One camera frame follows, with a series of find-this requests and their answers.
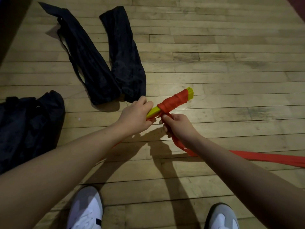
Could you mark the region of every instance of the hand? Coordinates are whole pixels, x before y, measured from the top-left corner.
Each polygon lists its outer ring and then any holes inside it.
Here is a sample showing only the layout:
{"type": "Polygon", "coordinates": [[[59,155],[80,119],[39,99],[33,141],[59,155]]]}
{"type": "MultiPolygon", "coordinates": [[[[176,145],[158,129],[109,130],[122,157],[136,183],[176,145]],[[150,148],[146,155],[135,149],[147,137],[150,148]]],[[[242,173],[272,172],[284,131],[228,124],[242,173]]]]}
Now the hand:
{"type": "Polygon", "coordinates": [[[141,133],[156,122],[156,119],[146,120],[152,107],[153,102],[147,102],[146,97],[141,96],[138,101],[134,101],[130,106],[124,108],[116,124],[126,131],[126,136],[141,133]]]}
{"type": "Polygon", "coordinates": [[[195,139],[201,135],[193,127],[186,115],[171,114],[172,118],[162,115],[159,124],[163,124],[163,130],[170,138],[174,134],[183,144],[188,147],[195,139]]]}

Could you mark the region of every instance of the left hand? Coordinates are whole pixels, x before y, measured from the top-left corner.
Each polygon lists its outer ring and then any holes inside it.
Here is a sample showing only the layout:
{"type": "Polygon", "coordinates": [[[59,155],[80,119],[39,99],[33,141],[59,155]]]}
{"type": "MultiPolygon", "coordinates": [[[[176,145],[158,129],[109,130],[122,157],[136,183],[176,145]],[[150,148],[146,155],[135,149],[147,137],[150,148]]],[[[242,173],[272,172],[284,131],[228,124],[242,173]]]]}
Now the left hand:
{"type": "Polygon", "coordinates": [[[156,119],[146,120],[152,107],[153,102],[147,101],[145,96],[141,96],[138,101],[134,101],[130,106],[124,108],[116,124],[126,131],[127,136],[141,133],[156,122],[156,119]]]}

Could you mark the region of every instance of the white sneaker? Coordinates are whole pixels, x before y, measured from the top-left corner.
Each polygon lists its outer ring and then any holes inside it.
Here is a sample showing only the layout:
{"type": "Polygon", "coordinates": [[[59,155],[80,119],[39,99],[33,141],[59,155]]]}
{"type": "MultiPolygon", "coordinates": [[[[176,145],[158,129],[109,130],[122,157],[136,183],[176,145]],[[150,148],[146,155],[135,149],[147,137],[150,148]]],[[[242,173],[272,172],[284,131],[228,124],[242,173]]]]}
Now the white sneaker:
{"type": "Polygon", "coordinates": [[[234,211],[224,203],[213,205],[208,213],[204,229],[239,229],[234,211]]]}
{"type": "Polygon", "coordinates": [[[101,229],[103,206],[99,193],[93,186],[81,189],[73,200],[67,229],[101,229]]]}

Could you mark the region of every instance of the yellow wooden object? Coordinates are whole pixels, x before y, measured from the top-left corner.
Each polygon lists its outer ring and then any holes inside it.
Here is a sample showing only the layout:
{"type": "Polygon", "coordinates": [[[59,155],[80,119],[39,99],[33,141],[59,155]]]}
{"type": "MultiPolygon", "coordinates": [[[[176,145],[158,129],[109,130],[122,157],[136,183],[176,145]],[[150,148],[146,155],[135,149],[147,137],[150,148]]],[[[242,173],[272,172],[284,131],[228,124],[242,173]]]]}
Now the yellow wooden object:
{"type": "MultiPolygon", "coordinates": [[[[188,87],[187,90],[189,92],[188,99],[191,100],[192,98],[194,98],[194,91],[190,87],[188,87]]],[[[155,118],[156,116],[159,115],[160,111],[161,109],[158,106],[152,108],[150,112],[147,114],[146,119],[155,118]]]]}

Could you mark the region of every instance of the red strap on floor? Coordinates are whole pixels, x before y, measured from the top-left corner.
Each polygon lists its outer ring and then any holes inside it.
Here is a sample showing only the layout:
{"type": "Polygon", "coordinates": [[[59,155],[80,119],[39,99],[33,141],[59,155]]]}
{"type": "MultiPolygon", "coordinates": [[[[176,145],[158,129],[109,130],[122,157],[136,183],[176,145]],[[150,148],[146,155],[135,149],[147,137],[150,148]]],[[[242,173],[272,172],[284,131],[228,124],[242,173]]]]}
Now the red strap on floor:
{"type": "MultiPolygon", "coordinates": [[[[189,100],[189,92],[187,89],[184,89],[182,92],[177,93],[176,95],[165,99],[162,103],[157,106],[161,109],[161,113],[157,116],[160,117],[163,114],[166,114],[171,117],[169,114],[170,111],[174,110],[178,106],[185,104],[189,100]]],[[[196,157],[197,154],[192,150],[187,149],[182,142],[172,136],[174,144],[181,150],[187,152],[190,156],[196,157]]],[[[262,162],[274,162],[284,165],[293,165],[297,167],[305,168],[305,157],[292,156],[292,155],[281,155],[281,154],[265,154],[265,153],[254,153],[254,152],[245,152],[245,151],[234,151],[232,153],[252,161],[262,161],[262,162]]]]}

